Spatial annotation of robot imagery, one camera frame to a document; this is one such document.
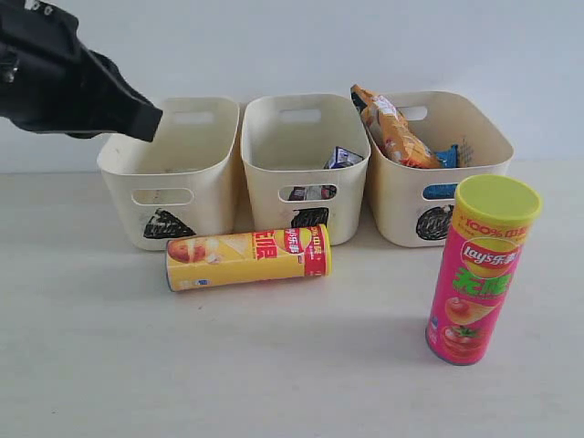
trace white wall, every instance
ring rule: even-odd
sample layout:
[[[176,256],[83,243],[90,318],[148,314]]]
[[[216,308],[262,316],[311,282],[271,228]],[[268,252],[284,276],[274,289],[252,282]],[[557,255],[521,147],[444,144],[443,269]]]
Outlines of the white wall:
[[[518,158],[583,156],[579,0],[55,0],[142,94],[231,96],[447,89]],[[96,169],[104,139],[0,122],[0,171]]]

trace yellow chip can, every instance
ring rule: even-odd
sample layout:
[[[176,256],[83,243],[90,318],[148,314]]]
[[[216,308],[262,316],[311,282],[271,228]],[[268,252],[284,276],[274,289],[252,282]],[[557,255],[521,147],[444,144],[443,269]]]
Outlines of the yellow chip can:
[[[166,273],[175,292],[295,276],[327,276],[325,225],[172,240]]]

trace product label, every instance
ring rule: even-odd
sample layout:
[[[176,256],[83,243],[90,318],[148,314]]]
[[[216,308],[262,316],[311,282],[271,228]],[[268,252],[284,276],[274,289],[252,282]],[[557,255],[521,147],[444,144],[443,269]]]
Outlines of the product label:
[[[171,289],[325,275],[322,226],[172,241],[166,257]]]
[[[485,355],[527,231],[485,224],[455,207],[426,330],[438,356],[470,364]]]

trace orange snack package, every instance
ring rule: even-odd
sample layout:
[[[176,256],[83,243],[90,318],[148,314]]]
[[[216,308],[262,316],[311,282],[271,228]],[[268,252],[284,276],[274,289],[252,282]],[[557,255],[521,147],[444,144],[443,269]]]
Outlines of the orange snack package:
[[[393,162],[419,169],[442,169],[436,155],[409,129],[408,121],[391,102],[358,85],[350,89],[361,120],[381,153]]]

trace black sticker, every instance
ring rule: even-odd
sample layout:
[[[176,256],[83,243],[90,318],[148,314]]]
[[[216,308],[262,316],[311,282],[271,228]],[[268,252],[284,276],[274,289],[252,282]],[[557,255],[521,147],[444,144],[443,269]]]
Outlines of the black sticker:
[[[175,239],[196,235],[196,232],[186,226],[173,214],[159,208],[144,227],[146,239]]]
[[[295,210],[297,215],[292,219],[292,228],[302,228],[304,226],[326,225],[329,221],[329,209],[327,207],[305,208]]]
[[[453,218],[453,205],[434,207],[420,216],[416,233],[423,240],[443,240]]]

